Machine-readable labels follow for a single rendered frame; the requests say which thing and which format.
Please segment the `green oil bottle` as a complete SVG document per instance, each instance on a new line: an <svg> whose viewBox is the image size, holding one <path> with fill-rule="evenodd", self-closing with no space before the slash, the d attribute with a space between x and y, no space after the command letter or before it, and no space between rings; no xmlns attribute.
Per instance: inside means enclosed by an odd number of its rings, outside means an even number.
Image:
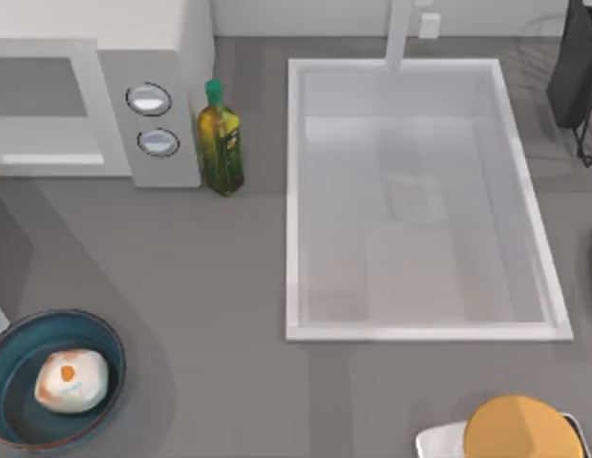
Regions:
<svg viewBox="0 0 592 458"><path fill-rule="evenodd" d="M211 190L229 197L244 184L241 122L224 103L220 80L208 80L204 90L207 106L197 118L202 175Z"/></svg>

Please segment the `white and orange pouch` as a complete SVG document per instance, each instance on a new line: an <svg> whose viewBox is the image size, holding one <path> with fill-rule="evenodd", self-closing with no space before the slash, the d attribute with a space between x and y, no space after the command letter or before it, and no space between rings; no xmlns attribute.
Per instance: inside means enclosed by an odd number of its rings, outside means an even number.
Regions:
<svg viewBox="0 0 592 458"><path fill-rule="evenodd" d="M91 410L107 395L109 366L91 349L52 353L36 377L34 399L47 410L78 414Z"/></svg>

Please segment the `dark blue bowl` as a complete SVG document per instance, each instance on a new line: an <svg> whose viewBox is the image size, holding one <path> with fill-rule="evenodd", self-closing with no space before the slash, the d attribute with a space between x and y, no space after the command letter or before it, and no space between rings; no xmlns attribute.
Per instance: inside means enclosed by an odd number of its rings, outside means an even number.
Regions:
<svg viewBox="0 0 592 458"><path fill-rule="evenodd" d="M108 392L87 412L54 413L34 399L35 381L49 356L72 349L93 350L105 359ZM92 439L116 411L126 371L122 340L90 312L47 310L9 325L0 333L0 444L27 452L54 452Z"/></svg>

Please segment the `white sink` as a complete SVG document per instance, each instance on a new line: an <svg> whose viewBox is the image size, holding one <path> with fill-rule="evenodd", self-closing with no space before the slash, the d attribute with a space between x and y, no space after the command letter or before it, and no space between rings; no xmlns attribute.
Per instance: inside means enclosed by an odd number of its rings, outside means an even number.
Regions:
<svg viewBox="0 0 592 458"><path fill-rule="evenodd" d="M570 342L500 63L288 63L285 337Z"/></svg>

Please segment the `round silver microwave knob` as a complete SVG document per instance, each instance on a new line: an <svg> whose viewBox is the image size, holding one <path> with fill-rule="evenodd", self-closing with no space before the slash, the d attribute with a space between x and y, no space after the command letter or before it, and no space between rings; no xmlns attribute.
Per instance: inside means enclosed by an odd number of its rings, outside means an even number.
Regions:
<svg viewBox="0 0 592 458"><path fill-rule="evenodd" d="M160 85L145 82L126 92L127 105L138 115L160 116L172 107L171 95Z"/></svg>
<svg viewBox="0 0 592 458"><path fill-rule="evenodd" d="M137 145L148 156L169 157L179 150L180 141L171 131L157 128L139 133Z"/></svg>

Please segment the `round orange bread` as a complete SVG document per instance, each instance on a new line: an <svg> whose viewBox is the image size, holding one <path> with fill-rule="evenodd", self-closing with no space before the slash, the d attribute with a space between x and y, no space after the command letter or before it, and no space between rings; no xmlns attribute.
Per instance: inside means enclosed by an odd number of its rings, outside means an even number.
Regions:
<svg viewBox="0 0 592 458"><path fill-rule="evenodd" d="M584 458L577 432L544 401L520 394L480 404L463 434L464 458Z"/></svg>

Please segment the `tall white tap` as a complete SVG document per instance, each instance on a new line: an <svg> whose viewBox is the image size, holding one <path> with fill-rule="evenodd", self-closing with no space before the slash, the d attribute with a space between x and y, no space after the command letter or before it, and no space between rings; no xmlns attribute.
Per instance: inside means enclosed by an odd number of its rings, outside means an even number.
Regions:
<svg viewBox="0 0 592 458"><path fill-rule="evenodd" d="M421 14L431 11L435 0L391 0L388 25L387 48L385 64L388 71L397 73L404 55L407 33L410 25L412 10L420 10Z"/></svg>

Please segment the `pale microwave oven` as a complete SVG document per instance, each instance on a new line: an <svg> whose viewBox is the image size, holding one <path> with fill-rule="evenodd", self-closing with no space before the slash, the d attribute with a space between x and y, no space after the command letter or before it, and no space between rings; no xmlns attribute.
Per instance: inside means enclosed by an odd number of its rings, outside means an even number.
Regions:
<svg viewBox="0 0 592 458"><path fill-rule="evenodd" d="M94 39L127 177L139 188L201 185L194 124L214 68L210 0L0 0L0 38ZM167 113L143 116L127 105L127 90L145 82L171 95ZM179 139L174 155L139 149L138 134L157 128Z"/></svg>

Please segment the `white tray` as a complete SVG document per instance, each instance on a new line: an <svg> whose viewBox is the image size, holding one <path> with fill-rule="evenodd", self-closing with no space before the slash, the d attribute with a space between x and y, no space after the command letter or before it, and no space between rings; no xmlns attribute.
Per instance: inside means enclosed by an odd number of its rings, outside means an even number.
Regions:
<svg viewBox="0 0 592 458"><path fill-rule="evenodd" d="M577 434L583 458L592 458L592 452L579 422L568 412L562 412L561 416ZM416 456L418 458L465 458L463 437L466 426L467 422L461 421L419 432L414 440Z"/></svg>

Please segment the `pale microwave oven door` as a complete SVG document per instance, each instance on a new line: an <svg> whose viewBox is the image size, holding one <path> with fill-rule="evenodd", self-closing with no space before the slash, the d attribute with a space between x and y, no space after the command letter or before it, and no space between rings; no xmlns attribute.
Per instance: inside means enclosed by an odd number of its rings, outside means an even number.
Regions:
<svg viewBox="0 0 592 458"><path fill-rule="evenodd" d="M0 38L0 177L127 177L90 38Z"/></svg>

